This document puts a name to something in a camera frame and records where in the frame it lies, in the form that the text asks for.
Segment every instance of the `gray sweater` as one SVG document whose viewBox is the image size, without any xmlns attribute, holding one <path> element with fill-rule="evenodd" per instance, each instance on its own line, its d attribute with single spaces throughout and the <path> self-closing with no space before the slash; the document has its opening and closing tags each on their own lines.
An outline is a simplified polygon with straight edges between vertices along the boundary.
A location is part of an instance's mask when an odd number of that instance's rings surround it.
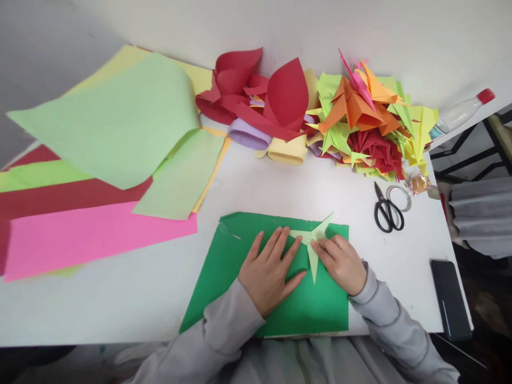
<svg viewBox="0 0 512 384">
<path fill-rule="evenodd" d="M 369 337 L 251 339 L 265 320 L 237 279 L 127 383 L 456 383 L 459 372 L 365 267 L 366 285 L 350 301 Z"/>
</svg>

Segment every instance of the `gray fabric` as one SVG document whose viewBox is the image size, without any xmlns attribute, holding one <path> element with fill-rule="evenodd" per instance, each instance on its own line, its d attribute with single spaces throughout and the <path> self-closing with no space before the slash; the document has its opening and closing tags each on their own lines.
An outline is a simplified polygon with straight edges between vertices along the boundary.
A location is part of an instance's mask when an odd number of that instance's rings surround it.
<svg viewBox="0 0 512 384">
<path fill-rule="evenodd" d="M 450 205 L 460 237 L 494 259 L 512 255 L 512 178 L 453 186 Z"/>
<path fill-rule="evenodd" d="M 459 372 L 367 270 L 363 291 L 350 300 L 369 337 L 248 341 L 265 320 L 236 280 L 201 321 L 149 356 L 126 383 L 456 383 Z"/>
</svg>

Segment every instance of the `gray curtain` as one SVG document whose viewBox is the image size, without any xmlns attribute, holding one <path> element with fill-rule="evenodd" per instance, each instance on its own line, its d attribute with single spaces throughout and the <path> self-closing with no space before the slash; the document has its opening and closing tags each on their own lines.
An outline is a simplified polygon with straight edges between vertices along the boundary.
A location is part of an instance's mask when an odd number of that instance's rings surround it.
<svg viewBox="0 0 512 384">
<path fill-rule="evenodd" d="M 512 255 L 512 177 L 456 184 L 450 205 L 471 248 L 494 259 Z"/>
</svg>

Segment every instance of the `black scissors handle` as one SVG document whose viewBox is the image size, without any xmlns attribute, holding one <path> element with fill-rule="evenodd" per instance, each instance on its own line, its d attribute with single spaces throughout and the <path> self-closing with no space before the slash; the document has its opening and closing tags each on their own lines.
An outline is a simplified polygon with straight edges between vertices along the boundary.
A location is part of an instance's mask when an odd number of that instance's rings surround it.
<svg viewBox="0 0 512 384">
<path fill-rule="evenodd" d="M 393 220 L 393 215 L 391 213 L 391 207 L 398 213 L 398 217 L 400 218 L 400 226 L 397 227 L 395 224 L 395 221 Z M 379 222 L 379 211 L 382 213 L 382 216 L 384 216 L 384 219 L 388 225 L 388 228 L 384 228 L 382 224 Z M 404 216 L 402 215 L 401 211 L 398 209 L 398 207 L 389 199 L 384 199 L 381 201 L 376 202 L 375 204 L 375 210 L 373 211 L 373 215 L 375 217 L 375 223 L 377 223 L 377 226 L 379 229 L 385 233 L 390 233 L 393 231 L 393 229 L 396 230 L 402 230 L 404 229 Z"/>
</svg>

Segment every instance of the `gray sleeve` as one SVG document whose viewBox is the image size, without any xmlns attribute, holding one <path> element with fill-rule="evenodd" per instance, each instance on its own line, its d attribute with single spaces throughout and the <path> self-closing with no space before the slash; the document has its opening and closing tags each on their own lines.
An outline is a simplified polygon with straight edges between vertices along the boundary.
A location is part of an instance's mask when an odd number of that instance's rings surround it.
<svg viewBox="0 0 512 384">
<path fill-rule="evenodd" d="M 422 383 L 457 383 L 459 372 L 444 362 L 427 332 L 411 319 L 391 294 L 388 285 L 378 281 L 365 262 L 366 284 L 351 297 L 354 309 L 365 319 L 370 337 L 390 357 L 404 379 Z"/>
<path fill-rule="evenodd" d="M 202 320 L 150 355 L 126 384 L 206 383 L 240 358 L 242 345 L 264 323 L 237 279 L 205 308 Z"/>
</svg>

